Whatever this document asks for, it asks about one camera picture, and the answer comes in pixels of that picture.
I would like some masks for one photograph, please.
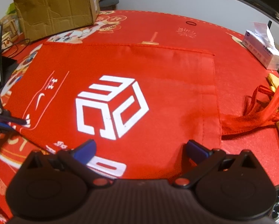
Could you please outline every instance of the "tissue box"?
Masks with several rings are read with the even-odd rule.
[[[263,64],[263,66],[265,66],[266,69],[279,69],[279,51],[276,48],[266,47],[260,36],[247,30],[242,44]]]

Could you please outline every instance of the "phone camera lens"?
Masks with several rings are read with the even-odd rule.
[[[279,214],[279,205],[275,205],[273,208],[271,217],[273,219],[276,219],[276,218],[278,218],[278,214]]]
[[[276,203],[278,203],[279,202],[279,189],[276,191],[276,195],[277,195]]]

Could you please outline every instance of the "red tablecloth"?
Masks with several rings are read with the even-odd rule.
[[[239,116],[243,113],[245,96],[251,96],[260,84],[268,86],[266,77],[271,72],[238,43],[242,38],[243,35],[234,31],[193,18],[140,11],[107,11],[100,13],[94,26],[56,35],[49,41],[143,43],[208,51],[215,55],[220,113]],[[30,45],[17,56],[20,65],[2,91],[3,104],[8,101],[12,86],[25,73],[43,41]],[[35,148],[21,136],[0,136],[0,207],[8,216],[11,213],[4,200],[5,189],[25,157]],[[221,148],[233,154],[246,148],[252,150],[273,183],[279,184],[279,136],[276,128],[224,139]]]

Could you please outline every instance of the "red tote bag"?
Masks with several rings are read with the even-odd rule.
[[[6,105],[13,125],[56,153],[88,139],[106,176],[173,178],[182,146],[220,146],[213,55],[154,45],[46,43]]]
[[[258,93],[272,97],[267,106],[257,101]],[[246,133],[261,127],[273,126],[279,121],[279,87],[274,93],[265,86],[258,86],[243,116],[222,115],[222,135]]]

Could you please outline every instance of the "cardboard box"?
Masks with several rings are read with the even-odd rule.
[[[265,66],[266,69],[279,69],[279,51],[275,47],[265,46],[263,39],[259,35],[247,30],[242,44]]]
[[[98,0],[14,0],[21,29],[31,41],[92,25]]]

